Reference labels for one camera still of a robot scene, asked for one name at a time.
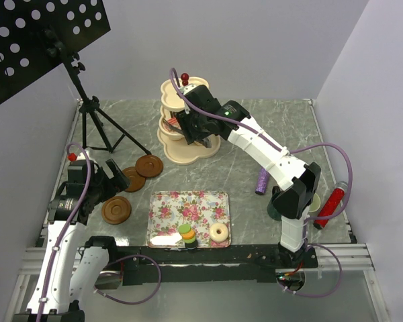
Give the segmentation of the red striped cake slice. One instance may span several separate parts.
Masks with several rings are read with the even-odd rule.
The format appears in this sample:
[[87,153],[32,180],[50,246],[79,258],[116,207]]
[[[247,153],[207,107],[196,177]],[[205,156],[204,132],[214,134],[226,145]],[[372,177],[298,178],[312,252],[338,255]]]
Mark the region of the red striped cake slice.
[[172,117],[172,118],[168,119],[167,122],[169,124],[178,124],[176,117]]

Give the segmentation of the colourful macarons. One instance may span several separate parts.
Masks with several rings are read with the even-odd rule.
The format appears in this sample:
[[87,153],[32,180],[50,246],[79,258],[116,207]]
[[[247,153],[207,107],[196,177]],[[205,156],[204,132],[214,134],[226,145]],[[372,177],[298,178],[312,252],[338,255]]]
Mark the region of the colourful macarons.
[[185,248],[192,250],[198,247],[196,232],[190,224],[183,224],[178,227],[179,235],[183,240]]

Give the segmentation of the cream glazed donut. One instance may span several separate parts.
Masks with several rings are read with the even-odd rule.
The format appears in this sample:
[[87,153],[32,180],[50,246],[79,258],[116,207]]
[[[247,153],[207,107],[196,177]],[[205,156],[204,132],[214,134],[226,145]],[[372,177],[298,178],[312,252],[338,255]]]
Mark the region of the cream glazed donut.
[[210,226],[209,234],[212,241],[222,243],[228,239],[229,230],[223,223],[214,223]]

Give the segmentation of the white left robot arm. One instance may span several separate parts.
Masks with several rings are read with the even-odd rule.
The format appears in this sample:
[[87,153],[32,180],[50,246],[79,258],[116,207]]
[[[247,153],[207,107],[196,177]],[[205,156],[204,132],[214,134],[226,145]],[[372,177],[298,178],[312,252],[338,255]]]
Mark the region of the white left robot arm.
[[48,206],[48,239],[35,291],[25,312],[15,314],[14,321],[84,321],[85,296],[102,269],[110,270],[118,264],[118,248],[110,236],[90,237],[80,263],[75,264],[95,206],[130,184],[114,160],[106,164],[112,177],[94,160],[80,157],[69,164],[67,180],[60,184]]

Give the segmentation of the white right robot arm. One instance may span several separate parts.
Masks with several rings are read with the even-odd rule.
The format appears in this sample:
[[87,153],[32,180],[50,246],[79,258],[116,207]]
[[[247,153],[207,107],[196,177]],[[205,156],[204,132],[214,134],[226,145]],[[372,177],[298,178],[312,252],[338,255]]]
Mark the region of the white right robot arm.
[[188,144],[220,136],[246,152],[276,181],[271,208],[281,216],[279,258],[287,267],[297,266],[304,256],[305,220],[318,187],[319,165],[307,164],[280,146],[236,101],[220,104],[205,85],[175,90],[186,104],[176,118]]

